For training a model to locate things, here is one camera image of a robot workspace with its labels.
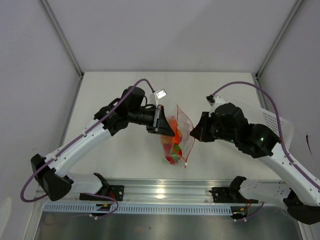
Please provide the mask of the orange carrot toy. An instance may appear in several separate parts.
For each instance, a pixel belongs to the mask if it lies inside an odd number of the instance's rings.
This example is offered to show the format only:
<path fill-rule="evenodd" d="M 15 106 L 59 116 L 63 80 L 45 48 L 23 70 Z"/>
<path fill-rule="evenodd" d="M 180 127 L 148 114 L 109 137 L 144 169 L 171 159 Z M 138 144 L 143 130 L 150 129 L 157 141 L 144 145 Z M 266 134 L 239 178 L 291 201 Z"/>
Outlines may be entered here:
<path fill-rule="evenodd" d="M 169 125 L 171 129 L 174 132 L 174 144 L 173 145 L 179 145 L 182 142 L 183 135 L 180 129 L 178 128 L 178 121 L 174 117 L 169 118 Z"/>

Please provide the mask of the clear orange zip top bag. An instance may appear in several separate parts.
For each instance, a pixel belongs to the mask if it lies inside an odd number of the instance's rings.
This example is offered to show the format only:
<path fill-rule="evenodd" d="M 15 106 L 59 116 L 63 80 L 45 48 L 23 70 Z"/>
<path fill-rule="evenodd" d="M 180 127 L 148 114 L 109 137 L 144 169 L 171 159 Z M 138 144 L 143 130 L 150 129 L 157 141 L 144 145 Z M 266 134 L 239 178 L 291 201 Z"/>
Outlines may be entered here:
<path fill-rule="evenodd" d="M 160 136 L 164 157 L 170 165 L 183 165 L 187 168 L 188 158 L 195 144 L 195 138 L 190 135 L 194 125 L 178 105 L 170 112 L 167 120 L 175 136 Z"/>

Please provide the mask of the red bell pepper toy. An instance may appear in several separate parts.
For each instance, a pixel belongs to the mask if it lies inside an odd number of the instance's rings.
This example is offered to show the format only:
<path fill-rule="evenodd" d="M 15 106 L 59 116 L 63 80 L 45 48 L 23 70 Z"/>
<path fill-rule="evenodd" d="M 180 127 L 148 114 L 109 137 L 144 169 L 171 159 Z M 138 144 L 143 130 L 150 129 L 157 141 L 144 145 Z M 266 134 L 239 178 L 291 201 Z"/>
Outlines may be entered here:
<path fill-rule="evenodd" d="M 179 162 L 180 159 L 182 159 L 183 152 L 181 150 L 179 151 L 170 151 L 164 154 L 165 159 L 171 164 L 175 165 Z"/>

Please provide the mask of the green cabbage toy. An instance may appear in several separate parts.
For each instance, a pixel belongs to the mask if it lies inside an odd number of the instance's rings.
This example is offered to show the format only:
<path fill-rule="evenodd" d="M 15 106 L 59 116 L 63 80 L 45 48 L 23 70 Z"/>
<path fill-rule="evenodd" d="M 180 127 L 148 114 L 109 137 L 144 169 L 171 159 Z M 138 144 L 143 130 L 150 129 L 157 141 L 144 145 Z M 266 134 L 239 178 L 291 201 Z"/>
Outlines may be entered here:
<path fill-rule="evenodd" d="M 171 154 L 181 157 L 183 155 L 181 147 L 178 144 L 174 144 L 173 147 L 171 148 Z"/>

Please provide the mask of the yellow ginger root toy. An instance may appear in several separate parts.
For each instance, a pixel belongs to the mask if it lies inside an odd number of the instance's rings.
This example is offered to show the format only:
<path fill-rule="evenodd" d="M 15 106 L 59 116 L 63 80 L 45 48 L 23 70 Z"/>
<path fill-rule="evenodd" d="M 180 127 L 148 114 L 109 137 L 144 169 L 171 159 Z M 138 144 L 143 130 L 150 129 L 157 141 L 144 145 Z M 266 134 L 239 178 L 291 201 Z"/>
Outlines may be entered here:
<path fill-rule="evenodd" d="M 172 146 L 174 144 L 174 137 L 172 136 L 166 136 L 166 135 L 162 135 L 160 137 L 160 141 L 163 145 L 169 145 Z"/>

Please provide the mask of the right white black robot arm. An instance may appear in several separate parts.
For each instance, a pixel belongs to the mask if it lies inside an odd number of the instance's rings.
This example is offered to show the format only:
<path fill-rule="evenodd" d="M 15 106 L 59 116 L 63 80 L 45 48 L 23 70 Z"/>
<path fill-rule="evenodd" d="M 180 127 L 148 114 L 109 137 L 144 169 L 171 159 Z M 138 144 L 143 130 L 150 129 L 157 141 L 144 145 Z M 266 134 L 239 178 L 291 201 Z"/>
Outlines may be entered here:
<path fill-rule="evenodd" d="M 320 221 L 319 180 L 294 158 L 285 153 L 281 139 L 269 127 L 249 123 L 243 111 L 224 103 L 214 111 L 204 111 L 190 135 L 200 142 L 222 140 L 273 170 L 287 185 L 265 184 L 237 176 L 228 187 L 234 202 L 255 200 L 285 209 L 297 221 L 313 225 Z"/>

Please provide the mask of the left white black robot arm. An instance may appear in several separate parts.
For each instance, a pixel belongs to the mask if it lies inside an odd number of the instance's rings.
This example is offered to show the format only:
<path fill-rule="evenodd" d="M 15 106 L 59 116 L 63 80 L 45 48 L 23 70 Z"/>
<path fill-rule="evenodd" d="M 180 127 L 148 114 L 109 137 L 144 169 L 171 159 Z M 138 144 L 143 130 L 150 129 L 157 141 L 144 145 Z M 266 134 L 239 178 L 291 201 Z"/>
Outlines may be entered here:
<path fill-rule="evenodd" d="M 51 201 L 58 201 L 67 194 L 79 194 L 82 201 L 111 198 L 112 188 L 99 173 L 71 174 L 72 167 L 98 144 L 110 139 L 129 124 L 146 127 L 150 134 L 173 137 L 175 133 L 165 116 L 159 100 L 166 96 L 164 89 L 153 92 L 152 101 L 143 105 L 145 91 L 129 86 L 120 98 L 103 106 L 84 130 L 69 143 L 46 156 L 36 154 L 31 158 L 34 178 Z"/>

